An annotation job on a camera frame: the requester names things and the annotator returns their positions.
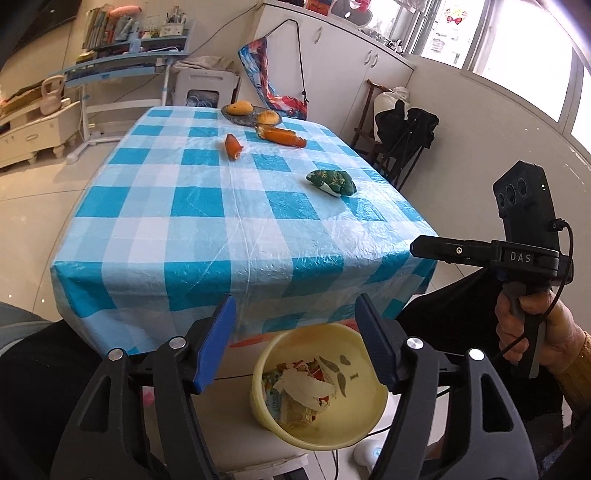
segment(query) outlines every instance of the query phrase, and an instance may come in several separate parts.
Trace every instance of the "window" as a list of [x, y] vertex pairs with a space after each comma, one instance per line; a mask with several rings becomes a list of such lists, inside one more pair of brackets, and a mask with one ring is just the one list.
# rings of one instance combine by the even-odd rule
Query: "window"
[[503, 0], [492, 17], [474, 72], [558, 121], [573, 45], [558, 22], [529, 0]]
[[389, 38], [401, 8], [394, 0], [372, 0], [369, 4], [372, 19], [365, 28]]
[[484, 4], [485, 0], [433, 2], [432, 8], [437, 8], [437, 13], [432, 17], [432, 21], [423, 27], [426, 40], [417, 44], [415, 53], [462, 68]]
[[583, 92], [572, 134], [588, 152], [591, 152], [591, 75], [587, 70], [583, 76]]

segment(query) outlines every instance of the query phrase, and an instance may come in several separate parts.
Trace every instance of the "yellow sleeve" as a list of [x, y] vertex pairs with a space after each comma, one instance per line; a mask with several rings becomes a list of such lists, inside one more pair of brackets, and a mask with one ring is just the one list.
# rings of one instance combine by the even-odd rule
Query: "yellow sleeve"
[[579, 356], [556, 377], [573, 415], [577, 418], [581, 418], [591, 407], [591, 335], [585, 332], [585, 337]]

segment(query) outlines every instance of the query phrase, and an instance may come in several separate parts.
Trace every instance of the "plastic table cover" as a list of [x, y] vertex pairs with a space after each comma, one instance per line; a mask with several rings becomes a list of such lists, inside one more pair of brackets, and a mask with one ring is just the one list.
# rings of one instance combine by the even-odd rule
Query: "plastic table cover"
[[[368, 293], [394, 317], [435, 262], [413, 207], [322, 125], [289, 119], [303, 149], [261, 140], [219, 110], [152, 108], [99, 170], [51, 267], [59, 312], [99, 352], [153, 350], [236, 298], [233, 341], [353, 317]], [[223, 141], [244, 150], [229, 161]], [[358, 192], [306, 180], [347, 171]]]

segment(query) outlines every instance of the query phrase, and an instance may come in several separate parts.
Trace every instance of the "kettlebell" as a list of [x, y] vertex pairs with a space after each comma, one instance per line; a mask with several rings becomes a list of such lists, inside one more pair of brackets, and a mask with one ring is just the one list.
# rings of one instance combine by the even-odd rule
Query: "kettlebell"
[[64, 90], [64, 76], [55, 75], [43, 80], [41, 84], [42, 115], [51, 115], [61, 108], [61, 93]]

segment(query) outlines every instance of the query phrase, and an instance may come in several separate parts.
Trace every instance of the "hanging strap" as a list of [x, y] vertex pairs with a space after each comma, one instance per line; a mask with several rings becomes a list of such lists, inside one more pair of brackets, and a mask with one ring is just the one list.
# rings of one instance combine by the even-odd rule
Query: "hanging strap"
[[300, 73], [301, 73], [301, 87], [302, 87], [302, 95], [304, 96], [304, 103], [308, 103], [308, 97], [306, 96], [306, 84], [304, 83], [304, 65], [301, 61], [301, 40], [300, 40], [300, 24], [297, 22], [297, 20], [294, 20], [293, 18], [288, 18], [287, 20], [284, 20], [283, 22], [281, 22], [279, 25], [277, 25], [273, 30], [271, 30], [267, 35], [264, 36], [264, 38], [267, 38], [269, 35], [271, 35], [275, 30], [277, 30], [279, 27], [281, 27], [282, 25], [286, 24], [287, 22], [293, 22], [295, 23], [295, 30], [297, 32], [297, 48], [298, 48], [298, 52], [300, 53]]

